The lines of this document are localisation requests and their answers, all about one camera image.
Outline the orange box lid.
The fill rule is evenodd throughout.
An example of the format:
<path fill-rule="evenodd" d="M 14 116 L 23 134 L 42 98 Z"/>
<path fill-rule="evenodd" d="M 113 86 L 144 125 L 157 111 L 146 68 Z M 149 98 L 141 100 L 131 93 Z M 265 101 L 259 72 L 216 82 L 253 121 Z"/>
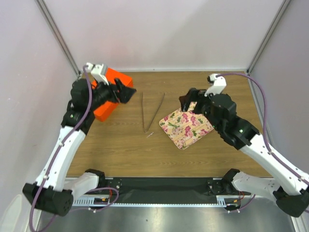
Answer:
<path fill-rule="evenodd" d="M 106 78 L 112 84 L 115 84 L 115 81 L 114 81 L 115 78 L 119 78 L 125 86 L 133 87 L 133 80 L 130 76 L 123 74 L 121 72 L 118 72 L 112 68 L 108 68 L 107 73 L 106 73 Z"/>

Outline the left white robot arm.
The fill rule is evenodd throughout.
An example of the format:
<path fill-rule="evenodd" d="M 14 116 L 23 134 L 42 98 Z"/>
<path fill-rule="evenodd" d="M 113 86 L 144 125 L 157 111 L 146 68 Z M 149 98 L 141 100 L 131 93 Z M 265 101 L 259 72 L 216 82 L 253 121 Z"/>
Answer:
<path fill-rule="evenodd" d="M 65 216 L 74 200 L 93 190 L 102 193 L 106 186 L 105 173 L 88 169 L 68 183 L 66 175 L 74 155 L 95 120 L 94 111 L 107 102 L 127 103 L 136 89 L 115 83 L 98 82 L 95 87 L 86 79 L 72 84 L 71 100 L 61 122 L 58 141 L 41 174 L 33 184 L 26 183 L 23 194 L 38 210 Z"/>

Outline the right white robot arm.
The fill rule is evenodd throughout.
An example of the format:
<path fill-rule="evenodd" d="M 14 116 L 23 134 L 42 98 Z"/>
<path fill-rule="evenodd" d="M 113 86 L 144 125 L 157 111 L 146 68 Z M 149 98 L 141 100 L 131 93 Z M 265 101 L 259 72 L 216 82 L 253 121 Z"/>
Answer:
<path fill-rule="evenodd" d="M 227 94 L 204 95 L 204 90 L 191 88 L 180 96 L 181 110 L 196 103 L 195 114 L 202 114 L 220 137 L 230 146 L 259 163 L 274 178 L 266 180 L 230 169 L 222 182 L 223 191 L 234 194 L 245 191 L 267 198 L 286 214 L 300 217 L 309 206 L 309 175 L 300 170 L 268 144 L 259 130 L 237 116 L 237 105 Z"/>

